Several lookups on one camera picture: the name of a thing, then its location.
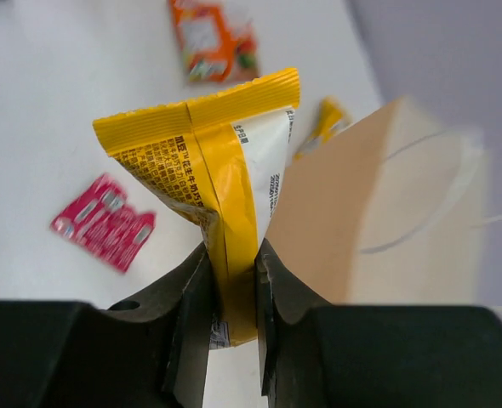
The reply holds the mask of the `orange Fox's candy bag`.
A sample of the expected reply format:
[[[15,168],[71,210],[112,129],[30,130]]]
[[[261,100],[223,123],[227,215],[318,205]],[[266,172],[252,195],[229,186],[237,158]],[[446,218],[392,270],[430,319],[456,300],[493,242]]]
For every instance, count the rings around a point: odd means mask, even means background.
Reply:
[[[170,1],[189,82],[246,82],[260,76],[253,20],[227,1]]]

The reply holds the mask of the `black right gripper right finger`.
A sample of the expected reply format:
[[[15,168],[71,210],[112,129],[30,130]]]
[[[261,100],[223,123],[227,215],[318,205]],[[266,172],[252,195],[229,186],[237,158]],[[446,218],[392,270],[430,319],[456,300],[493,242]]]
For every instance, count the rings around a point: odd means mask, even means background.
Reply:
[[[478,306],[333,305],[269,242],[254,261],[272,407],[502,407],[502,320]]]

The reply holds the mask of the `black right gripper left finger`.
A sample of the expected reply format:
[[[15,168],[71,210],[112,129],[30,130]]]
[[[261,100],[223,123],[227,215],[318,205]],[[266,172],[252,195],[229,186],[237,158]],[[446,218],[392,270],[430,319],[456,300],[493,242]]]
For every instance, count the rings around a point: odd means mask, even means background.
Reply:
[[[108,309],[0,300],[0,407],[198,407],[210,322],[204,245]]]

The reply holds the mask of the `pink red snack packet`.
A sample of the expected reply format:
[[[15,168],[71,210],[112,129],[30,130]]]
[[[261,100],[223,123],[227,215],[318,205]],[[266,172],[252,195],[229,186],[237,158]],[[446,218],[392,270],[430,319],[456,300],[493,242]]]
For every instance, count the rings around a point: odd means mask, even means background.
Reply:
[[[126,273],[156,226],[154,212],[137,212],[126,190],[100,175],[50,223],[57,235]]]

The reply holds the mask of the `yellow snack bar wrapper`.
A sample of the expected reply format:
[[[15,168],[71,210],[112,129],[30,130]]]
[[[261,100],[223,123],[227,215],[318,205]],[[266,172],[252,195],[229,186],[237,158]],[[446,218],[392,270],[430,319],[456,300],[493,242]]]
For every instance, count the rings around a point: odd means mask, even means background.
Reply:
[[[316,125],[293,155],[299,160],[316,148],[325,145],[334,136],[346,130],[353,123],[351,115],[334,97],[325,97],[318,111]]]

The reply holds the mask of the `yellow chocolate snack packet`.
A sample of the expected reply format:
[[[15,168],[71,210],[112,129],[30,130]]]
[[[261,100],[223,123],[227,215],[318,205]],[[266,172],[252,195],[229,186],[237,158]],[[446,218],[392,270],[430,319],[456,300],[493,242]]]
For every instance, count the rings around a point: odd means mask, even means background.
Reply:
[[[254,260],[277,208],[299,97],[299,73],[287,68],[93,123],[108,156],[200,227],[220,300],[215,349],[257,336]]]

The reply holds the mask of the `brown paper bag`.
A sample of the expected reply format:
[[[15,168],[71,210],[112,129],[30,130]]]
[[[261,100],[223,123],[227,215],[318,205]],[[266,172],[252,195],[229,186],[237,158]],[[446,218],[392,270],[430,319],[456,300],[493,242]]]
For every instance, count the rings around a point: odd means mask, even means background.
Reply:
[[[266,237],[331,303],[473,304],[487,190],[480,129],[395,99],[293,161]]]

